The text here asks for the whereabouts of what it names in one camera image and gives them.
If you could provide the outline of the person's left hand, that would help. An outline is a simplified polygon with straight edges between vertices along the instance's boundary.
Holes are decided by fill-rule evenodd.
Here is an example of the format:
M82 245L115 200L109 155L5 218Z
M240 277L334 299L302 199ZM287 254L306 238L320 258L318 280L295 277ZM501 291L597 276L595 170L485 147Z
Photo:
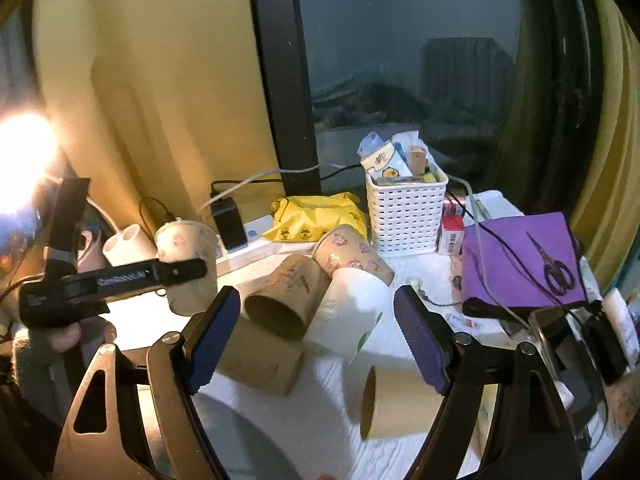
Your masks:
M111 344L117 338L115 326L104 318L86 318L49 333L48 339L53 350L64 353L78 344L97 339Z

